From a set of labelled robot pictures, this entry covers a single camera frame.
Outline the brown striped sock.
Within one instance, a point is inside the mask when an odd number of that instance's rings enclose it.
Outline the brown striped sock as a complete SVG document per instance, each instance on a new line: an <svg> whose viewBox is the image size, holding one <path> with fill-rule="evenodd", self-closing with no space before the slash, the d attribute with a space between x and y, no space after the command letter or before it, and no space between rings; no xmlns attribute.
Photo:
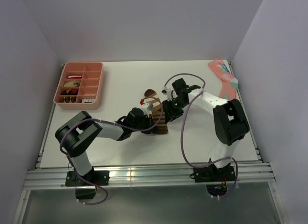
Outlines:
<svg viewBox="0 0 308 224"><path fill-rule="evenodd" d="M144 97L146 98L144 101L149 102L153 105L151 110L153 123L156 123L161 115L162 106L159 103L160 99L158 94L153 89L147 89L144 92ZM158 124L152 129L152 133L154 134L168 134L168 126L165 122L165 113L163 112L162 117Z"/></svg>

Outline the white black striped sock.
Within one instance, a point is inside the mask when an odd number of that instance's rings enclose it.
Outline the white black striped sock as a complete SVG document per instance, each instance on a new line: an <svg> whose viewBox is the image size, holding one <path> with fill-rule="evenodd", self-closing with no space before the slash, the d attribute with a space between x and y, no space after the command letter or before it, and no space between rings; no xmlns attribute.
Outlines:
<svg viewBox="0 0 308 224"><path fill-rule="evenodd" d="M95 98L84 98L81 100L83 104L93 104L96 102Z"/></svg>

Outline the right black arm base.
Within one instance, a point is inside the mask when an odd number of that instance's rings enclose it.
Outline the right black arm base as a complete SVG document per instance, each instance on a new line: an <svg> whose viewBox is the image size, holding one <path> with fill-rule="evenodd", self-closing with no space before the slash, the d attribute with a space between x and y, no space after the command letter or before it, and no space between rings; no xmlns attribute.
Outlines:
<svg viewBox="0 0 308 224"><path fill-rule="evenodd" d="M206 168L193 168L193 173L190 178L195 183L214 183L206 186L207 192L216 198L225 196L228 192L227 182L237 182L237 172L229 163L223 168L217 168L215 165L210 165Z"/></svg>

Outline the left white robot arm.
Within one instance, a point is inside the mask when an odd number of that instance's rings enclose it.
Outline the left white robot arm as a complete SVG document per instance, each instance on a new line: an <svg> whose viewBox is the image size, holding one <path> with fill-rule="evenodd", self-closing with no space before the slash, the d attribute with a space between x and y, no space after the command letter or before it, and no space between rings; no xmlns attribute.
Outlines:
<svg viewBox="0 0 308 224"><path fill-rule="evenodd" d="M95 138L123 141L133 132L151 133L153 125L152 115L142 108L133 108L115 123L99 121L88 112L81 111L56 131L55 138L73 163L76 179L82 185L89 185L94 179L94 169L86 150Z"/></svg>

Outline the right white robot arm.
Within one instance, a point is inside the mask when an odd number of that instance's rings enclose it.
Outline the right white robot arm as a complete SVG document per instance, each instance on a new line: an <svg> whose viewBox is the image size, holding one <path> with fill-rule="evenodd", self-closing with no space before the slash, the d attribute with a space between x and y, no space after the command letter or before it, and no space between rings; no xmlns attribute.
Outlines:
<svg viewBox="0 0 308 224"><path fill-rule="evenodd" d="M212 180L220 180L225 174L225 167L232 161L236 146L250 132L250 127L241 102L237 99L227 100L204 91L203 86L186 84L180 78L172 83L172 88L165 85L162 94L167 99L162 102L166 122L171 122L183 116L180 147L184 160L195 169L201 166L192 165L186 158L183 144L184 128L189 109L195 105L212 115L215 134L218 139L214 147L215 152L210 156L209 162L204 165Z"/></svg>

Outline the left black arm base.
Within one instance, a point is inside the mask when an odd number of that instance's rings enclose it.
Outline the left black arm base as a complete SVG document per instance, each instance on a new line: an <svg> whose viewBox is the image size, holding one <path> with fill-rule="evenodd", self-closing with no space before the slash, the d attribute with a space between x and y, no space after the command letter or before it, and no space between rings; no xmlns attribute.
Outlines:
<svg viewBox="0 0 308 224"><path fill-rule="evenodd" d="M76 171L69 171L66 175L65 186L75 187L77 200L92 200L97 192L104 190L103 186L109 184L109 171L95 171L92 169L84 176L79 176Z"/></svg>

